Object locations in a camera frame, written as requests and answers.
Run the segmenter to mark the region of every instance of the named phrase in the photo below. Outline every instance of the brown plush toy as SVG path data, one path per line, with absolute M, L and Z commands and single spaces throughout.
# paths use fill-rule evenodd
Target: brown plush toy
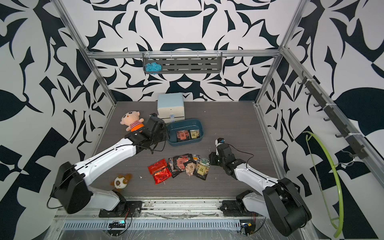
M 115 181 L 111 182 L 110 185 L 114 186 L 116 191 L 121 192 L 121 190 L 127 186 L 131 178 L 132 174 L 127 174 L 125 176 L 119 174 L 118 177 L 115 178 Z
M 144 122 L 144 119 L 140 118 L 140 112 L 132 111 L 128 112 L 121 118 L 120 124 L 127 125 L 128 127 L 126 130 L 133 132 L 141 127 L 144 127 L 142 122 Z

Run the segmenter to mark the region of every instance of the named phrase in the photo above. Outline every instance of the blue scrubber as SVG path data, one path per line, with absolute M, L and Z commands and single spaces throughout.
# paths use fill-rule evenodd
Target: blue scrubber
M 145 70 L 147 72 L 160 72 L 162 69 L 160 64 L 157 63 L 147 63 L 145 64 Z

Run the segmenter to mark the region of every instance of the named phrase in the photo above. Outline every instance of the gray floor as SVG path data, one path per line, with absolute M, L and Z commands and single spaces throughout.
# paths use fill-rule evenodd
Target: gray floor
M 133 177 L 122 191 L 126 197 L 235 197 L 251 188 L 226 175 L 219 166 L 210 168 L 205 181 L 181 173 L 157 185 L 147 168 L 163 158 L 186 153 L 208 157 L 210 152 L 215 151 L 215 139 L 219 137 L 241 151 L 253 153 L 255 157 L 249 161 L 252 167 L 269 176 L 277 176 L 251 102 L 185 102 L 184 106 L 185 117 L 198 118 L 203 125 L 204 137 L 200 142 L 179 147 L 166 144 L 162 152 L 154 152 L 153 155 L 144 150 L 106 171 L 92 186 L 111 190 L 109 183 L 118 174 L 130 173 Z M 97 149 L 98 153 L 118 142 L 127 133 L 126 126 L 121 125 L 120 121 L 128 111 L 139 111 L 140 116 L 147 120 L 149 114 L 157 112 L 157 102 L 118 102 Z M 236 158 L 249 158 L 248 154 L 234 149 L 232 152 Z

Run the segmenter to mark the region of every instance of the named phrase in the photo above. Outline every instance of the snack packet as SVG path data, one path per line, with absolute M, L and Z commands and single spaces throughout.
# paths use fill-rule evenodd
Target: snack packet
M 190 140 L 188 130 L 180 130 L 176 132 L 176 137 L 178 142 Z
M 164 168 L 163 170 L 153 174 L 153 178 L 155 179 L 155 184 L 159 184 L 165 181 L 166 179 L 170 178 L 171 176 L 172 176 L 172 173 L 168 170 L 168 168 Z
M 149 173 L 153 175 L 155 172 L 167 167 L 167 162 L 165 159 L 161 159 L 158 162 L 155 162 L 151 166 L 148 167 Z
M 189 130 L 191 139 L 199 138 L 200 137 L 200 131 L 197 130 Z
M 207 179 L 209 164 L 209 159 L 203 157 L 198 158 L 193 175 L 203 180 Z
M 189 160 L 188 162 L 185 162 L 184 163 L 184 166 L 185 166 L 185 172 L 188 176 L 192 176 L 193 175 L 193 172 L 195 170 L 195 166 L 196 166 L 196 161 L 194 160 Z
M 173 157 L 173 168 L 176 171 L 184 172 L 185 171 L 184 163 L 189 161 L 189 160 L 192 160 L 192 159 L 193 159 L 193 157 L 191 154 L 184 154 L 184 155 L 180 155 L 180 156 L 175 156 L 175 157 Z
M 179 175 L 181 173 L 180 171 L 177 171 L 177 170 L 174 169 L 174 167 L 173 167 L 173 158 L 169 158 L 168 159 L 167 168 L 171 172 L 172 178 L 176 177 L 177 175 Z

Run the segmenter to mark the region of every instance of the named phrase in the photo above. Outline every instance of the vent grille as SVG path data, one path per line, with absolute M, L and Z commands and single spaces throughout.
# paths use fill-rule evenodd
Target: vent grille
M 147 72 L 147 63 L 160 64 L 159 72 Z M 211 58 L 148 58 L 143 55 L 143 69 L 145 73 L 219 73 L 222 68 L 221 53 Z
M 66 220 L 63 230 L 107 230 L 112 220 Z M 131 230 L 204 230 L 224 229 L 240 230 L 240 221 L 237 219 L 219 220 L 133 220 Z

